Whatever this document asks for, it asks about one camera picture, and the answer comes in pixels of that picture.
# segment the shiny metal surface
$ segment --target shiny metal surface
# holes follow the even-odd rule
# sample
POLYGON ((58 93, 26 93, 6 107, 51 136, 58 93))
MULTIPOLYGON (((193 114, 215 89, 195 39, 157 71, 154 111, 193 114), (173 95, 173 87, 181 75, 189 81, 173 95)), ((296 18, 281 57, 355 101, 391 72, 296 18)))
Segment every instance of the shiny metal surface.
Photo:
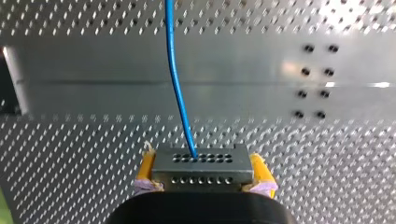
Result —
MULTIPOLYGON (((133 194, 145 140, 182 147, 161 5, 0 2, 0 43, 29 116, 0 122, 0 184, 17 223, 103 223, 133 194)), ((178 1, 196 143, 260 152, 299 223, 395 223, 394 9, 178 1)))
MULTIPOLYGON (((78 120, 0 122, 0 183, 17 223, 104 223, 133 195, 144 141, 186 146, 168 117, 78 120)), ((263 155, 299 223, 396 221, 395 121, 200 118, 192 128, 199 147, 263 155)))
POLYGON ((197 148, 192 158, 186 148, 159 147, 151 178, 168 191, 238 191, 253 181, 253 168, 244 145, 197 148))
MULTIPOLYGON (((2 7, 10 16, 0 15, 6 24, 0 41, 7 44, 22 112, 177 113, 163 2, 36 0, 2 7)), ((392 1, 374 0, 178 1, 177 64, 188 111, 197 117, 276 119, 301 112, 311 119, 393 119, 393 9, 392 1)))

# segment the metal panel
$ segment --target metal panel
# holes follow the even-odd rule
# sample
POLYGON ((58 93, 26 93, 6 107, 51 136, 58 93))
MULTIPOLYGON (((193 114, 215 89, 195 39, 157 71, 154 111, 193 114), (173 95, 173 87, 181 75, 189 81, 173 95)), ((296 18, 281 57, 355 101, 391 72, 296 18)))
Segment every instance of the metal panel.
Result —
MULTIPOLYGON (((14 219, 103 223, 133 194, 143 141, 183 144, 163 1, 0 7, 0 43, 31 115, 0 122, 14 219)), ((395 223, 394 8, 177 1, 177 63, 198 146, 261 153, 300 223, 395 223)))
MULTIPOLYGON (((186 146, 172 117, 78 120, 2 119, 0 183, 17 223, 103 223, 133 194, 145 140, 186 146)), ((192 124, 199 147, 242 143, 263 155, 276 198, 299 223, 394 223, 394 129, 392 121, 354 120, 192 124)))
MULTIPOLYGON (((2 6, 0 41, 22 112, 117 116, 160 107, 176 114, 162 1, 2 6)), ((194 116, 393 119, 393 9, 392 1, 177 1, 188 109, 194 116)))

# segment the hole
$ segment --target hole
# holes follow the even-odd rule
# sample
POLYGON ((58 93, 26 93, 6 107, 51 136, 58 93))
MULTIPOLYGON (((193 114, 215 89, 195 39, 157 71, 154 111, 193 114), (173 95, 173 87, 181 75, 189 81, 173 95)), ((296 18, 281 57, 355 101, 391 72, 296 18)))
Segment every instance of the hole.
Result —
POLYGON ((213 177, 209 177, 208 179, 207 179, 207 183, 208 184, 213 184, 215 182, 215 179, 213 178, 213 177))
POLYGON ((195 179, 195 177, 190 177, 190 184, 195 184, 197 182, 197 180, 195 179))
POLYGON ((332 77, 332 76, 334 76, 334 70, 332 70, 331 68, 326 68, 324 70, 324 75, 326 75, 328 77, 332 77))
POLYGON ((225 183, 226 183, 226 184, 232 184, 232 183, 233 183, 233 178, 232 178, 232 177, 227 177, 227 178, 225 179, 225 183))
POLYGON ((183 24, 183 20, 182 19, 177 19, 176 26, 181 26, 182 24, 183 24))
POLYGON ((148 18, 147 25, 150 26, 152 24, 152 18, 148 18))
POLYGON ((205 179, 203 177, 199 177, 198 184, 204 184, 204 183, 205 183, 205 179))
POLYGON ((191 27, 196 26, 198 24, 198 20, 192 20, 191 21, 191 27))
POLYGON ((297 119, 302 119, 304 117, 304 113, 300 110, 296 110, 294 111, 294 117, 296 117, 297 119))
POLYGON ((303 74, 304 76, 309 76, 309 74, 311 73, 311 71, 309 70, 309 68, 303 68, 301 70, 301 74, 303 74))
POLYGON ((224 18, 224 20, 221 22, 221 26, 226 26, 230 22, 230 19, 224 18))
POLYGON ((120 8, 121 8, 121 2, 117 2, 117 3, 114 5, 114 8, 115 8, 115 9, 120 9, 120 8))
POLYGON ((323 98, 329 98, 330 93, 328 91, 321 91, 320 96, 323 98))
POLYGON ((136 26, 137 25, 138 20, 137 19, 133 19, 131 21, 131 26, 136 26))
POLYGON ((329 52, 336 53, 337 51, 338 51, 338 46, 336 46, 336 45, 329 46, 329 52))
POLYGON ((298 92, 297 92, 297 95, 298 95, 300 98, 305 98, 307 94, 308 94, 308 93, 307 93, 306 91, 298 91, 298 92))
POLYGON ((184 176, 181 177, 181 178, 180 178, 180 183, 181 183, 181 184, 187 183, 187 177, 184 177, 184 176))
POLYGON ((172 177, 172 184, 176 184, 178 182, 178 179, 176 177, 172 177))
POLYGON ((207 21, 206 21, 206 26, 209 27, 209 26, 211 26, 212 24, 213 24, 213 18, 207 19, 207 21))
POLYGON ((120 26, 122 26, 122 19, 118 19, 116 21, 116 27, 120 27, 120 26))
POLYGON ((324 113, 324 111, 318 111, 317 112, 317 117, 319 119, 325 119, 326 118, 326 114, 324 113))
POLYGON ((219 177, 218 177, 218 180, 217 180, 217 183, 218 183, 218 184, 223 184, 223 183, 224 183, 224 178, 221 177, 221 176, 219 176, 219 177))
POLYGON ((108 25, 108 20, 103 20, 102 24, 103 24, 103 26, 107 26, 108 25))
POLYGON ((308 53, 312 53, 314 51, 314 49, 315 49, 315 46, 313 46, 313 45, 308 44, 308 45, 304 46, 304 51, 308 52, 308 53))

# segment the perforated metal block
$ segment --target perforated metal block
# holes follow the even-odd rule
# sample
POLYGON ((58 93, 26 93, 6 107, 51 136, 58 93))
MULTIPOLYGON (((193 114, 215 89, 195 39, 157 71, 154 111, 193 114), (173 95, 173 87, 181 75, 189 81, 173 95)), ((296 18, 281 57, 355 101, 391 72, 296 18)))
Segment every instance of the perforated metal block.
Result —
POLYGON ((242 144, 232 148, 196 148, 192 158, 186 148, 159 147, 151 179, 167 191, 239 191, 253 182, 248 149, 242 144))
MULTIPOLYGON (((172 117, 2 119, 1 187, 17 223, 103 223, 133 194, 144 141, 185 147, 172 117)), ((299 223, 396 221, 394 121, 196 119, 199 147, 264 156, 299 223)))

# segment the screw hole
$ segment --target screw hole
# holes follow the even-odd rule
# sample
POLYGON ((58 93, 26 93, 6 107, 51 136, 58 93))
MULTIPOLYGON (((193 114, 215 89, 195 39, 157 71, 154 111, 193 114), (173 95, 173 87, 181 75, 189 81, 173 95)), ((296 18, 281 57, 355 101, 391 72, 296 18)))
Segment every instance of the screw hole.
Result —
POLYGON ((222 184, 222 183, 224 183, 224 178, 223 177, 221 177, 221 176, 219 176, 218 177, 218 184, 222 184))
POLYGON ((226 183, 226 184, 232 184, 232 183, 233 183, 233 178, 232 178, 232 177, 227 177, 227 178, 225 179, 225 183, 226 183))
POLYGON ((320 96, 323 98, 329 98, 330 93, 328 91, 321 91, 320 96))
POLYGON ((304 76, 309 76, 309 74, 311 73, 311 71, 310 71, 308 68, 303 68, 303 69, 301 70, 301 73, 302 73, 304 76))
POLYGON ((339 50, 339 48, 336 45, 329 46, 329 52, 331 52, 331 53, 336 53, 338 50, 339 50))
POLYGON ((302 119, 304 117, 304 113, 300 110, 294 111, 294 117, 297 119, 302 119))
POLYGON ((324 70, 324 75, 326 75, 328 77, 332 77, 332 76, 334 76, 334 70, 332 70, 331 68, 326 68, 324 70))
POLYGON ((213 177, 209 177, 208 179, 207 179, 207 183, 208 184, 213 184, 215 182, 215 179, 213 178, 213 177))
POLYGON ((298 95, 300 98, 305 98, 307 94, 308 94, 308 93, 307 93, 306 91, 298 91, 298 92, 297 92, 297 95, 298 95))
POLYGON ((196 182, 195 177, 190 177, 190 184, 195 184, 195 182, 196 182))
POLYGON ((306 51, 306 52, 308 52, 308 53, 312 53, 313 51, 314 51, 314 49, 315 49, 315 46, 313 46, 313 45, 305 45, 304 46, 304 50, 306 51))
POLYGON ((318 111, 317 112, 317 117, 319 119, 325 119, 326 118, 326 114, 323 111, 318 111))
POLYGON ((203 177, 199 177, 198 178, 198 183, 199 184, 204 184, 205 183, 205 179, 203 177))
POLYGON ((180 183, 181 183, 181 184, 187 183, 187 177, 181 177, 181 178, 180 178, 180 183))
POLYGON ((176 177, 172 177, 172 184, 176 184, 178 182, 178 179, 176 177))

